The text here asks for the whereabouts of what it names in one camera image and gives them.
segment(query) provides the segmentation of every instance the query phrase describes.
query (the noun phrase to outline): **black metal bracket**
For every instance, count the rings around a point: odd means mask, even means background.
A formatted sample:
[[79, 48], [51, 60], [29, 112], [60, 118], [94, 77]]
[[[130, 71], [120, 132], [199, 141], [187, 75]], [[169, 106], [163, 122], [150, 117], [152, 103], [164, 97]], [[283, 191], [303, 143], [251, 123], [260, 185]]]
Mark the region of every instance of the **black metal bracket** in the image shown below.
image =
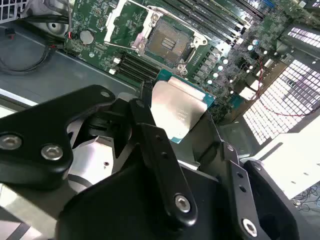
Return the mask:
[[[97, 119], [118, 127], [95, 131]], [[166, 132], [155, 126], [150, 108], [139, 99], [115, 100], [112, 92], [97, 85], [1, 119], [0, 138], [19, 146], [0, 149], [0, 182], [35, 189], [60, 186], [73, 161], [73, 143], [82, 141], [82, 125], [91, 126], [84, 128], [90, 132], [87, 135], [113, 138], [115, 145], [121, 142], [115, 148], [118, 161], [122, 158], [125, 162], [132, 150], [140, 147], [171, 223], [178, 228], [195, 224], [198, 210], [194, 197]]]

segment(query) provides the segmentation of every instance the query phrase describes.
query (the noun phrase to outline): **capacitor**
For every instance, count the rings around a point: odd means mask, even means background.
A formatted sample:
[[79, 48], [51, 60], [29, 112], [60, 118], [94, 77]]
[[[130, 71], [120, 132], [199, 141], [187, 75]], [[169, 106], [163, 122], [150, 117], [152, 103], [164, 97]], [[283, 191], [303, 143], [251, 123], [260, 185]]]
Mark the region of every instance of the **capacitor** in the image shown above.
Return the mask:
[[89, 45], [89, 44], [93, 43], [95, 38], [94, 38], [91, 31], [84, 30], [84, 31], [80, 32], [80, 39], [84, 45]]
[[229, 60], [224, 56], [221, 57], [221, 61], [223, 64], [228, 64], [228, 62], [229, 62]]

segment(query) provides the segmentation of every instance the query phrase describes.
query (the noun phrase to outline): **metal sheet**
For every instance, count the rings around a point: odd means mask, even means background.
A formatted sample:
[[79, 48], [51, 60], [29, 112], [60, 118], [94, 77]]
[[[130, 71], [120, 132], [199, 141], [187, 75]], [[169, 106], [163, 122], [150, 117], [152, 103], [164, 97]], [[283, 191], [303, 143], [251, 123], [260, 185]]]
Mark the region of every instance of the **metal sheet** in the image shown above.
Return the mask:
[[154, 121], [169, 139], [183, 139], [206, 109], [201, 100], [165, 81], [158, 81], [152, 90]]

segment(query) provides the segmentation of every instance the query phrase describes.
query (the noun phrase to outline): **black plastic part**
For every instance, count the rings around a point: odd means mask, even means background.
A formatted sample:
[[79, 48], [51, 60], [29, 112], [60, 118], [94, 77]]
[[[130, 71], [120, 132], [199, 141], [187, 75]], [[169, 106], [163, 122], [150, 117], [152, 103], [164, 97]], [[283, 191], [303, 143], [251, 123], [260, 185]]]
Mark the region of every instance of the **black plastic part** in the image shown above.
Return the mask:
[[182, 168], [196, 196], [197, 222], [177, 230], [170, 225], [148, 169], [133, 152], [121, 172], [74, 197], [61, 213], [56, 240], [217, 240], [230, 232], [216, 216], [217, 180]]
[[[112, 92], [93, 85], [2, 118], [0, 136], [17, 135], [22, 145], [16, 150], [0, 149], [0, 182], [37, 189], [60, 186], [73, 161], [68, 134], [73, 133], [76, 138], [83, 118], [97, 112], [99, 107], [110, 105], [114, 99]], [[62, 148], [61, 159], [42, 157], [41, 149], [48, 144]]]

